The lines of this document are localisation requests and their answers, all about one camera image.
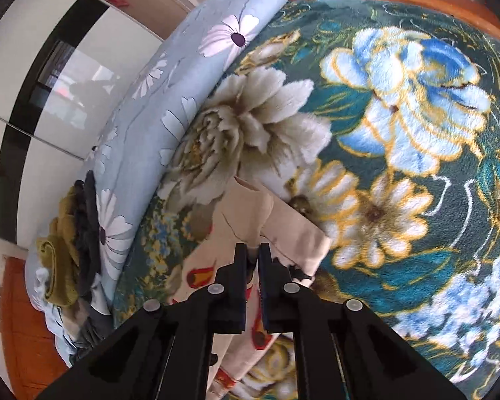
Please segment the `white black glossy wardrobe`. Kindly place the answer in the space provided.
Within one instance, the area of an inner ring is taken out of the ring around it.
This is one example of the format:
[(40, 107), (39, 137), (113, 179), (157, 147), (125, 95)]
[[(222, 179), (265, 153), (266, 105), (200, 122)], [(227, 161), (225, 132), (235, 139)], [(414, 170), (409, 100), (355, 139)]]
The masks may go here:
[(0, 239), (19, 247), (161, 45), (103, 0), (14, 0), (0, 20)]

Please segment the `light blue shirt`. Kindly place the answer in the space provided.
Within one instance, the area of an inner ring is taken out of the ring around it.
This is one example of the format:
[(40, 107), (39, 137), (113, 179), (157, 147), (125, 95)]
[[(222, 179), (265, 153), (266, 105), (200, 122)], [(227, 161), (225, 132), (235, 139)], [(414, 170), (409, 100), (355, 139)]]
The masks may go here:
[(61, 316), (61, 310), (45, 297), (49, 285), (50, 271), (39, 260), (35, 245), (29, 248), (25, 263), (24, 276), (26, 289), (32, 306), (44, 314), (46, 330), (53, 336), (53, 342), (58, 355), (72, 367), (70, 357), (76, 354), (76, 347), (66, 333)]

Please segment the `light blue floral duvet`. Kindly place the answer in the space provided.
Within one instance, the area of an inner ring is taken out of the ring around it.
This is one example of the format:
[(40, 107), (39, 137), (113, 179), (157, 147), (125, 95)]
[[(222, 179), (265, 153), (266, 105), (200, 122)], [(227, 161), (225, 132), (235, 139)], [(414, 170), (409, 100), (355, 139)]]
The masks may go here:
[(101, 267), (87, 287), (108, 314), (152, 195), (198, 109), (239, 55), (288, 0), (206, 0), (158, 48), (105, 122), (95, 150), (66, 181), (94, 174)]

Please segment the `orange wooden headboard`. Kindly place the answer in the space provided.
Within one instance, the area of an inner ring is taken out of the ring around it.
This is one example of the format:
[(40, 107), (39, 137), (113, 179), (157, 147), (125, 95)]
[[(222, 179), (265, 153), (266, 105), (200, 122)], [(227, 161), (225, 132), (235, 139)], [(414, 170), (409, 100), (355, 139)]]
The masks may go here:
[(34, 399), (66, 372), (54, 335), (43, 312), (31, 304), (24, 278), (25, 262), (5, 260), (1, 287), (1, 341), (12, 392), (18, 399)]

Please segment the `dark grey garment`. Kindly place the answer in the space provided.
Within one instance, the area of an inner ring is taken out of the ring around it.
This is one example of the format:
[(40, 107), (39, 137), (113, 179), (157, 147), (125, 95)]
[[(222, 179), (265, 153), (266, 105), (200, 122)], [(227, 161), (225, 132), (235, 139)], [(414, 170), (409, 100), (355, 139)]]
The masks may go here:
[(91, 305), (86, 306), (86, 312), (87, 317), (80, 328), (78, 338), (74, 341), (76, 353), (69, 357), (72, 366), (114, 331), (112, 315), (102, 314)]

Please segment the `black garment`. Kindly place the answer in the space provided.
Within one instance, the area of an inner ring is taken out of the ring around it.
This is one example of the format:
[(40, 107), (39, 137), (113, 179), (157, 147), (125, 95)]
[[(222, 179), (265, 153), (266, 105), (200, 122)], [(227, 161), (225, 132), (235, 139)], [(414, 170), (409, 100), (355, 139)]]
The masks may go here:
[(95, 277), (101, 273), (94, 172), (90, 170), (83, 181), (77, 180), (73, 190), (76, 230), (73, 243), (79, 259), (76, 290), (81, 297), (85, 298), (91, 295)]

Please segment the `cream fluffy sweater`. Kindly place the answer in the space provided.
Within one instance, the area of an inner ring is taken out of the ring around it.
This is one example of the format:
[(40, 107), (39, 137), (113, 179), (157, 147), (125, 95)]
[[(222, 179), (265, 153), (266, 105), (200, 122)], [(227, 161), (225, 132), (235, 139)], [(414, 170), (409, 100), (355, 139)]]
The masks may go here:
[(78, 300), (73, 305), (61, 309), (61, 318), (66, 332), (70, 337), (76, 338), (88, 318), (88, 311)]

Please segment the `teal floral bed blanket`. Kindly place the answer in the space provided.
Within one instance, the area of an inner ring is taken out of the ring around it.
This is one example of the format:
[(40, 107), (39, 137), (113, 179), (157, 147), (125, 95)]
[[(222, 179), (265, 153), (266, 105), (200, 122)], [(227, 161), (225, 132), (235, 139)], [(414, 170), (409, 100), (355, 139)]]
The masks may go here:
[(213, 280), (194, 251), (238, 177), (330, 238), (311, 259), (322, 298), (365, 302), (469, 399), (500, 388), (500, 42), (417, 6), (295, 1), (180, 138), (116, 323)]

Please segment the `olive green knit sweater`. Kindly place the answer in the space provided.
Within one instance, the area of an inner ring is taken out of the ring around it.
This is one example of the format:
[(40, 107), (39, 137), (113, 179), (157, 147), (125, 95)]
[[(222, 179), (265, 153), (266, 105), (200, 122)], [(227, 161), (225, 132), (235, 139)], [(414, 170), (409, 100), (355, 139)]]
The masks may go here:
[(59, 307), (70, 307), (78, 299), (79, 252), (76, 249), (76, 188), (72, 186), (59, 202), (58, 213), (48, 226), (48, 235), (36, 239), (38, 260), (48, 270), (45, 298)]

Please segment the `beige car print pants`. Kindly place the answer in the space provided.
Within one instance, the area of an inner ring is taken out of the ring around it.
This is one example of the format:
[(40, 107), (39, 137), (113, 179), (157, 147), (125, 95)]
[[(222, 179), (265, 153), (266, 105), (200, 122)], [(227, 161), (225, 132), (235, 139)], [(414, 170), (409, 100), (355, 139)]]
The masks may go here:
[[(170, 302), (182, 302), (212, 284), (217, 270), (234, 261), (237, 243), (247, 245), (250, 256), (267, 243), (272, 256), (299, 273), (300, 284), (309, 286), (331, 242), (320, 228), (264, 186), (232, 178), (214, 207), (208, 235), (184, 260), (181, 282)], [(212, 352), (218, 362), (208, 373), (208, 399), (226, 395), (277, 339), (264, 329), (260, 298), (258, 277), (251, 274), (246, 280), (245, 331), (214, 336)]]

